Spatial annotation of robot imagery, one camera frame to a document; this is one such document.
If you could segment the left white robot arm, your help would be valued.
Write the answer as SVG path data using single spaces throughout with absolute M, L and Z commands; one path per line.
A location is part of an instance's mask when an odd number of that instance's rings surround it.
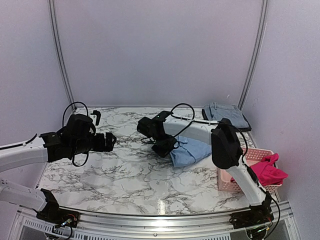
M 62 159 L 71 160 L 76 166 L 75 156 L 93 152 L 111 152 L 117 141 L 112 133 L 89 133 L 86 136 L 62 136 L 55 132 L 34 136 L 26 142 L 0 148 L 0 171 L 38 164 L 52 163 Z M 53 194 L 48 190 L 29 188 L 6 179 L 0 180 L 0 200 L 43 212 L 53 223 L 63 219 Z

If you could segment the light blue shirt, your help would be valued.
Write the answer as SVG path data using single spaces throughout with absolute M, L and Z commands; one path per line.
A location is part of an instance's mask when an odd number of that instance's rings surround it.
M 210 145 L 184 136 L 175 138 L 173 150 L 169 153 L 175 168 L 183 168 L 194 165 L 212 154 Z

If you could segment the magenta red garment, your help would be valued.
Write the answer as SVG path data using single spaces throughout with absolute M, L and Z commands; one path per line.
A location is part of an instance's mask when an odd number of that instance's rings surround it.
M 284 179 L 289 176 L 286 172 L 274 166 L 278 160 L 279 154 L 274 153 L 250 166 L 263 187 L 269 185 L 282 185 Z

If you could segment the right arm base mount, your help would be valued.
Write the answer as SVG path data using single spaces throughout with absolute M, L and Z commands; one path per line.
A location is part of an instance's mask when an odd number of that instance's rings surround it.
M 270 210 L 250 209 L 232 213 L 229 222 L 234 229 L 253 227 L 274 220 L 274 215 Z

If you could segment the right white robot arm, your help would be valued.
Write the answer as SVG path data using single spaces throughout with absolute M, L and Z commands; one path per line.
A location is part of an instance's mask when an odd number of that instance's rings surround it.
M 167 140 L 173 141 L 175 135 L 210 144 L 214 165 L 226 170 L 235 179 L 249 202 L 250 211 L 247 219 L 252 224 L 258 224 L 267 214 L 272 213 L 272 197 L 263 188 L 252 168 L 247 165 L 235 127 L 229 120 L 210 123 L 157 115 L 149 120 L 140 132 L 153 138 L 157 144 Z

